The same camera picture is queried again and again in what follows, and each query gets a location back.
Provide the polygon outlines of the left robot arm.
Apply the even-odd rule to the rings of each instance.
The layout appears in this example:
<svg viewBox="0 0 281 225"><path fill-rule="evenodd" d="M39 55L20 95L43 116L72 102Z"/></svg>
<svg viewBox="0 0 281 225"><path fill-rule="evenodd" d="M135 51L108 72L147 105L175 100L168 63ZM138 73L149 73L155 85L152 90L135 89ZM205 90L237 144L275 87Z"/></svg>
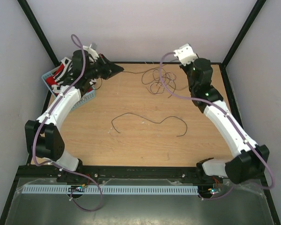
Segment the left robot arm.
<svg viewBox="0 0 281 225"><path fill-rule="evenodd" d="M76 50L71 59L62 59L60 67L47 81L57 93L55 100L41 116L25 124L27 149L35 165L40 165L38 158L44 158L46 163L68 170L67 175L72 181L82 180L81 161L66 151L60 128L96 79L108 80L123 70L93 49Z"/></svg>

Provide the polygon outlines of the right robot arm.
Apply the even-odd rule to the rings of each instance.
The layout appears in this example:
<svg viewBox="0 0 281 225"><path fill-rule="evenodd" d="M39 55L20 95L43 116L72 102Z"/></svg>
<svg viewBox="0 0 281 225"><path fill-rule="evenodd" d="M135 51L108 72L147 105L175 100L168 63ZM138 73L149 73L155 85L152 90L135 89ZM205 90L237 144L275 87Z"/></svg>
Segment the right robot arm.
<svg viewBox="0 0 281 225"><path fill-rule="evenodd" d="M197 58L187 64L180 64L180 68L187 76L192 102L212 121L233 156L229 162L214 158L201 161L201 167L195 171L196 179L206 182L215 175L240 184L263 173L269 149L265 145L258 145L244 131L229 111L223 96L211 84L213 68L210 60Z"/></svg>

